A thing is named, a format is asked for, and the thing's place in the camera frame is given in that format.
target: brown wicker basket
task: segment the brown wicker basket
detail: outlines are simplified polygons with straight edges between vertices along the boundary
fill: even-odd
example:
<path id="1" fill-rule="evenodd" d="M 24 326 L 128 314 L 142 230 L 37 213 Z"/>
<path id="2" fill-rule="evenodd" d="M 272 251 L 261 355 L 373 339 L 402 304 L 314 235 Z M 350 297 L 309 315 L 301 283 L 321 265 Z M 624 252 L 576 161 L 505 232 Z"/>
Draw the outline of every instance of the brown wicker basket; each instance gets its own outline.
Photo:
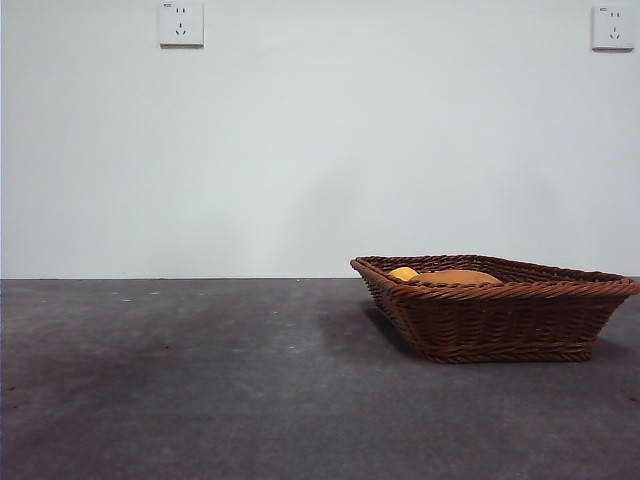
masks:
<path id="1" fill-rule="evenodd" d="M 581 272 L 478 255 L 358 257 L 351 261 L 376 305 L 406 341 L 434 362 L 582 361 L 640 285 Z M 387 272 L 470 269 L 501 284 L 415 283 Z"/>

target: floor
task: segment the floor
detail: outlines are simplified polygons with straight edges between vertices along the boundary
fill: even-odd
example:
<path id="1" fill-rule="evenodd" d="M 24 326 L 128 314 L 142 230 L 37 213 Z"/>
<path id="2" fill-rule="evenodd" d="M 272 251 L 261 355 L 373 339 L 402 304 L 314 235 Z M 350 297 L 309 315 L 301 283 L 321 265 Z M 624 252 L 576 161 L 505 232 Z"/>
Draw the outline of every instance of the floor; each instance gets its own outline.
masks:
<path id="1" fill-rule="evenodd" d="M 456 366 L 360 280 L 2 287 L 3 480 L 639 478 L 640 296 L 590 362 Z"/>

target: wall socket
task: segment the wall socket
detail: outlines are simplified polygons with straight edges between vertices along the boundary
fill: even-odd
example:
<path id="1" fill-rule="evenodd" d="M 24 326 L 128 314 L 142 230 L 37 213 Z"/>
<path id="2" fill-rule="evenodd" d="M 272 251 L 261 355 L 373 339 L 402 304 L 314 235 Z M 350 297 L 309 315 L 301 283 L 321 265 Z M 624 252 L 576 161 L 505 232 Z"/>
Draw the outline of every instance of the wall socket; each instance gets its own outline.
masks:
<path id="1" fill-rule="evenodd" d="M 204 47 L 204 5 L 202 2 L 163 2 L 158 7 L 160 46 Z"/>
<path id="2" fill-rule="evenodd" d="M 635 22 L 629 6 L 597 5 L 591 8 L 591 49 L 624 51 L 634 48 Z"/>

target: yellow bread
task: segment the yellow bread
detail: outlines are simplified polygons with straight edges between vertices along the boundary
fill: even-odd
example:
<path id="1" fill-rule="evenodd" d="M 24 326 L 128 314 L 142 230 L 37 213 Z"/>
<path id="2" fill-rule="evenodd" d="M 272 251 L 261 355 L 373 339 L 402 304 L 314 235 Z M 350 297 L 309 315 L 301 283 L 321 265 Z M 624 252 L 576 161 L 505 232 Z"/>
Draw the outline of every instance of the yellow bread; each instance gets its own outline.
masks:
<path id="1" fill-rule="evenodd" d="M 502 283 L 496 277 L 477 270 L 441 270 L 439 272 L 421 273 L 411 277 L 412 282 L 429 283 Z"/>
<path id="2" fill-rule="evenodd" d="M 418 275 L 418 272 L 410 267 L 399 267 L 395 270 L 391 270 L 389 272 L 389 275 L 393 275 L 394 277 L 400 278 L 401 280 L 410 280 L 411 278 Z"/>

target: basket rim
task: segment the basket rim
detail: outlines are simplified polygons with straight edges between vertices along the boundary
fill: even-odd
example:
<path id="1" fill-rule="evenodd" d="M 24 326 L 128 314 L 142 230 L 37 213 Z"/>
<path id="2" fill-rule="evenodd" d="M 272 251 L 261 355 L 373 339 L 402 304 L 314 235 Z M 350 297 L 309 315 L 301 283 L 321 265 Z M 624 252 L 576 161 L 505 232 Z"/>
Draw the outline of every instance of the basket rim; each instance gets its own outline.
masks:
<path id="1" fill-rule="evenodd" d="M 579 275 L 603 275 L 611 280 L 542 280 L 535 282 L 502 282 L 502 283 L 482 283 L 482 284 L 461 284 L 461 283 L 431 283 L 431 282 L 410 282 L 389 275 L 382 269 L 372 265 L 371 260 L 393 259 L 393 260 L 416 260 L 416 259 L 445 259 L 452 257 L 468 257 L 510 262 L 521 267 L 532 269 L 545 268 L 558 273 L 571 273 Z M 423 255 L 412 257 L 392 257 L 392 256 L 366 256 L 356 257 L 351 260 L 351 266 L 361 275 L 374 276 L 378 282 L 386 283 L 386 287 L 395 294 L 407 296 L 427 296 L 439 297 L 442 299 L 488 299 L 500 297 L 559 297 L 559 296 L 608 296 L 619 295 L 628 296 L 640 293 L 640 283 L 623 275 L 604 273 L 600 271 L 587 272 L 582 270 L 553 267 L 505 258 L 491 257 L 486 255 Z"/>

